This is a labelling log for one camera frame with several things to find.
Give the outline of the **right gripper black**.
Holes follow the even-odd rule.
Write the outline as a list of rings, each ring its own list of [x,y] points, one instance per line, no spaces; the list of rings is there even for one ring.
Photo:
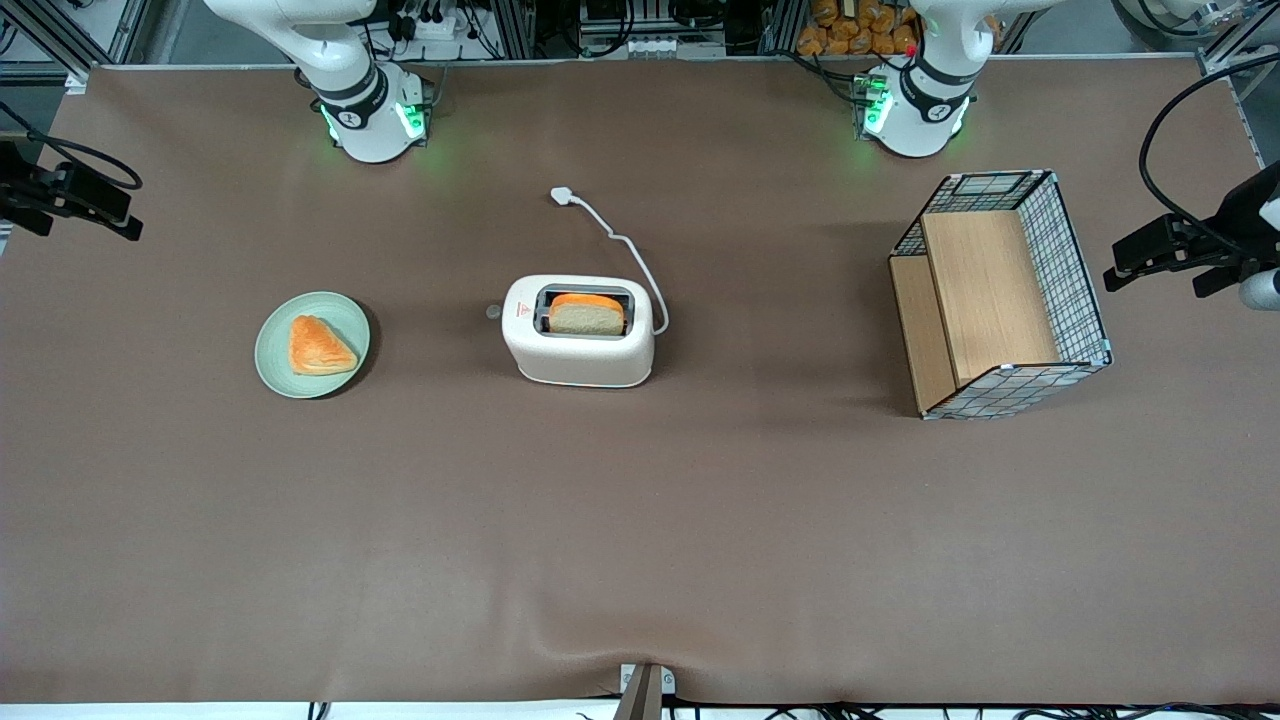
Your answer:
[[[27,161],[15,145],[1,146],[1,217],[14,227],[37,236],[52,228],[52,187],[58,183],[58,210],[120,236],[140,241],[143,222],[131,213],[132,197],[95,170],[59,165],[50,170]]]

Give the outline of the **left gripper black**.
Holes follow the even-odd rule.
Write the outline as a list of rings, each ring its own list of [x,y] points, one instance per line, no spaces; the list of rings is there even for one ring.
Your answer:
[[[1204,222],[1198,245],[1210,269],[1196,277],[1196,297],[1233,286],[1243,295],[1277,293],[1277,182],[1274,161],[1229,191]],[[1171,213],[1146,223],[1114,243],[1105,290],[1120,291],[1146,275],[1198,266],[1198,236],[1197,228]]]

